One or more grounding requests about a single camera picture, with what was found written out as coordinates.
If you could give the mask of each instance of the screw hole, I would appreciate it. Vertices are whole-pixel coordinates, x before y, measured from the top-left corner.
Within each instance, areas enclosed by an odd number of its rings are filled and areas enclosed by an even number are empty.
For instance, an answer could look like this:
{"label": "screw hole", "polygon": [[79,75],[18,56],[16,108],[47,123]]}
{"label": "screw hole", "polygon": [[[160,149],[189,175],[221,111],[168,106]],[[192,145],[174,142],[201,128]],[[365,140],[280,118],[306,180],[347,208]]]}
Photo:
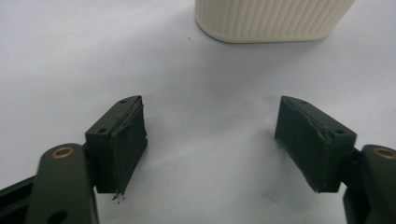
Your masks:
{"label": "screw hole", "polygon": [[392,150],[379,147],[379,148],[374,149],[374,151],[380,157],[390,159],[390,160],[396,160],[396,152],[394,152]]}
{"label": "screw hole", "polygon": [[339,134],[343,134],[343,133],[344,133],[344,131],[339,130],[339,129],[338,129],[338,130],[335,130],[335,132],[336,132],[336,133],[339,133]]}
{"label": "screw hole", "polygon": [[73,151],[74,149],[72,147],[61,147],[52,152],[52,157],[55,159],[61,159],[64,157],[68,157],[70,154],[73,153]]}
{"label": "screw hole", "polygon": [[105,128],[96,130],[97,133],[105,133],[106,131],[107,131],[107,129],[105,129]]}
{"label": "screw hole", "polygon": [[59,224],[59,223],[62,223],[66,218],[67,218],[67,212],[64,210],[61,210],[61,211],[58,211],[58,212],[52,214],[48,219],[48,223],[49,224]]}

